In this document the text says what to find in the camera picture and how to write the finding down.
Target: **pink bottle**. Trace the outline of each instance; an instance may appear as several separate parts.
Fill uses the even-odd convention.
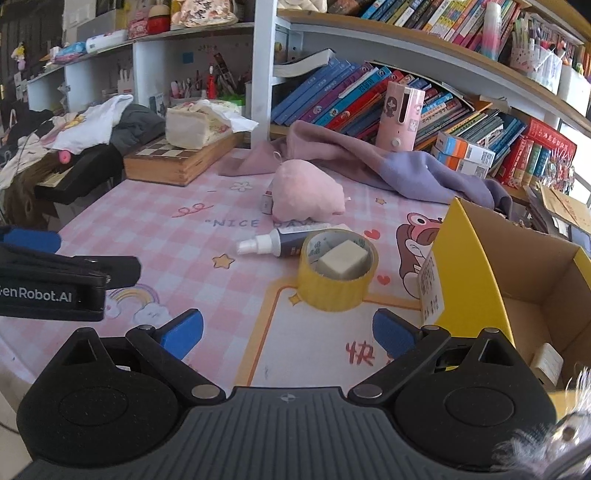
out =
[[[412,151],[424,99],[423,90],[389,82],[376,146],[390,152]]]

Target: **chessboard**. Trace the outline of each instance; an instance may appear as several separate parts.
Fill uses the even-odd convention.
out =
[[[184,150],[180,147],[175,147],[166,141],[166,137],[159,138],[152,143],[146,145],[139,152],[134,155],[149,158],[189,158],[198,153],[199,150]]]
[[[201,150],[184,150],[162,137],[127,155],[123,159],[125,174],[131,180],[185,186],[242,140],[243,134],[231,134]]]

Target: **yellow tape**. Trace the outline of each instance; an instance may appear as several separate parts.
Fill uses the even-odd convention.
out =
[[[369,252],[366,273],[355,280],[332,280],[316,273],[314,264],[322,255],[351,240]],[[378,268],[378,251],[372,242],[351,231],[329,229],[311,233],[301,249],[298,296],[325,312],[345,312],[360,305]]]

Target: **purple cloth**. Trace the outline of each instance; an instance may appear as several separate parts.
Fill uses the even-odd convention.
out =
[[[454,197],[463,197],[511,214],[511,196],[495,180],[458,173],[426,152],[387,152],[302,121],[293,123],[285,138],[225,155],[219,173],[225,176],[273,173],[281,160],[293,158],[311,161],[352,180],[392,190],[409,199],[450,204]]]

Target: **pink toy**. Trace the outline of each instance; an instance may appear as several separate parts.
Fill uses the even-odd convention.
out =
[[[390,152],[412,152],[424,99],[423,90],[389,82],[375,146]]]
[[[287,160],[273,178],[273,217],[280,222],[311,218],[327,222],[345,212],[343,187],[305,160]]]
[[[70,163],[70,160],[72,159],[72,154],[67,150],[60,150],[57,156],[59,157],[60,163],[62,165],[67,165],[68,163]]]

